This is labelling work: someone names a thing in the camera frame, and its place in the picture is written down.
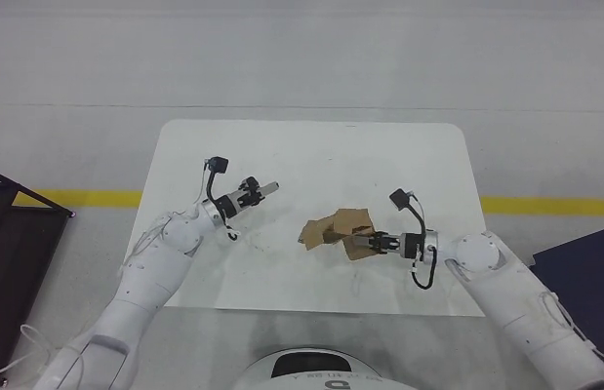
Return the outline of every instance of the black stand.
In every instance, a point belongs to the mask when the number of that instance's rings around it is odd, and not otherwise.
[[[18,193],[43,204],[13,206]],[[0,175],[0,369],[11,360],[67,220],[75,213]],[[0,375],[0,386],[6,375]]]

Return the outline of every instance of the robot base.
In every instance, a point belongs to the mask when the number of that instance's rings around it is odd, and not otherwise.
[[[353,382],[358,382],[358,389],[411,389],[381,378],[352,356],[318,348],[287,349],[265,356],[249,366],[232,389],[349,389]]]

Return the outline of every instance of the cardboard piece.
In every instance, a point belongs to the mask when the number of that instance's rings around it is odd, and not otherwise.
[[[309,220],[302,229],[298,241],[307,251],[322,244],[342,241],[350,260],[369,257],[376,252],[353,244],[354,234],[373,234],[375,229],[367,209],[338,209],[334,214],[319,220]]]

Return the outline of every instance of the dark blue panel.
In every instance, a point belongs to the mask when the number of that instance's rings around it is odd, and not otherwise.
[[[534,254],[531,269],[604,353],[604,230]]]

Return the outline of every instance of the black cable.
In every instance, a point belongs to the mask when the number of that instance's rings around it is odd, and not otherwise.
[[[211,173],[208,175],[208,181],[206,182],[206,197],[213,203],[213,205],[215,205],[215,208],[221,215],[221,220],[223,223],[225,223],[225,214],[223,213],[223,209],[217,204],[217,202],[215,202],[215,199],[213,198],[213,181],[215,180],[215,175],[216,174],[213,171],[211,171]]]
[[[436,262],[438,261],[438,250],[436,247],[431,247],[430,250],[433,252],[433,258],[431,260],[431,269],[429,270],[429,279],[427,280],[427,284],[425,286],[422,285],[417,279],[416,272],[412,272],[412,280],[415,281],[415,285],[422,290],[429,290],[431,285],[434,284],[434,271],[436,271]]]
[[[411,195],[417,202],[419,201],[414,194]],[[415,210],[415,208],[412,207],[412,205],[408,204],[406,205],[406,208],[408,209],[408,211],[410,213],[412,213],[412,215],[415,216],[415,218],[417,219],[417,221],[419,222],[419,225],[421,226],[421,238],[420,238],[420,242],[419,242],[419,246],[420,246],[420,250],[421,250],[421,261],[423,261],[423,258],[425,256],[425,237],[427,235],[427,230],[425,228],[425,221],[423,220],[423,218],[421,217],[421,215]],[[436,247],[431,246],[430,250],[433,253],[433,257],[431,260],[431,268],[429,270],[429,279],[427,280],[427,284],[423,285],[419,282],[419,280],[417,279],[417,275],[415,272],[411,272],[412,273],[412,280],[415,282],[415,285],[417,285],[417,287],[419,287],[422,290],[429,290],[431,288],[431,286],[434,283],[434,272],[436,271],[436,263],[438,262],[438,250],[436,249]]]
[[[215,174],[215,172],[211,171],[211,173],[208,175],[208,181],[206,182],[206,197],[209,201],[211,201],[211,203],[213,203],[213,205],[215,205],[215,208],[221,216],[221,222],[223,222],[223,225],[227,227],[228,230],[232,230],[232,227],[225,223],[225,212],[223,211],[223,208],[220,207],[220,205],[215,202],[215,198],[213,198],[213,181],[215,181]],[[239,237],[236,234],[228,232],[227,238],[232,241],[236,241]]]

